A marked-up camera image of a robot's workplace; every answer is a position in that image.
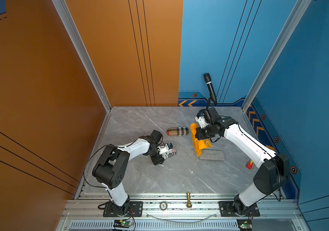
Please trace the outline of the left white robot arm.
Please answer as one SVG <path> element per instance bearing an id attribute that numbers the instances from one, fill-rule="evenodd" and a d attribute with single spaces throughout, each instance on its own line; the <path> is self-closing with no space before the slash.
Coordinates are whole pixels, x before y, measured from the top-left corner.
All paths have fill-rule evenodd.
<path id="1" fill-rule="evenodd" d="M 92 176 L 106 189 L 112 208 L 120 216 L 129 211 L 130 198 L 122 184 L 129 161 L 143 155 L 149 156 L 155 166 L 164 163 L 160 154 L 162 139 L 161 132 L 153 130 L 149 136 L 141 136 L 130 144 L 109 144 L 96 162 Z"/>

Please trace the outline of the grey eyeglass case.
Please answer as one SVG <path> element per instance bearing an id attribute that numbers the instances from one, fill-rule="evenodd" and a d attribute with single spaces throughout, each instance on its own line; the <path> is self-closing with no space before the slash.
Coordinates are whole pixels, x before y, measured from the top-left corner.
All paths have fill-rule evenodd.
<path id="1" fill-rule="evenodd" d="M 202 154 L 199 156 L 200 160 L 204 161 L 224 161 L 225 154 L 222 150 L 203 149 Z"/>

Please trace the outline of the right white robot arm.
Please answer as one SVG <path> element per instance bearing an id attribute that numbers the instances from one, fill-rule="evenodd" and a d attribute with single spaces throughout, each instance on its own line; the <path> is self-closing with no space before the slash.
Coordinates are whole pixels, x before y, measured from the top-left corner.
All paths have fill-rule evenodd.
<path id="1" fill-rule="evenodd" d="M 219 135 L 240 148 L 258 169 L 251 185 L 235 196 L 232 210 L 243 216 L 256 202 L 281 189 L 290 180 L 290 159 L 286 154 L 276 153 L 247 133 L 233 118 L 217 117 L 217 121 L 195 118 L 200 127 L 195 138 L 207 140 Z"/>

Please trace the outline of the yellow microfibre cloth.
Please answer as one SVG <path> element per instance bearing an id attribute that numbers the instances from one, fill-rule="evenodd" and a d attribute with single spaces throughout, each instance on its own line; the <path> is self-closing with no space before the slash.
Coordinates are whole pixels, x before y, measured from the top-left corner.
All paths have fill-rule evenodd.
<path id="1" fill-rule="evenodd" d="M 196 135 L 196 129 L 198 126 L 195 123 L 192 123 L 190 125 L 190 130 L 191 130 L 191 138 L 192 138 L 192 144 L 195 150 L 195 153 L 198 157 L 202 154 L 203 149 L 211 148 L 213 145 L 211 144 L 210 140 L 198 140 L 195 135 Z"/>

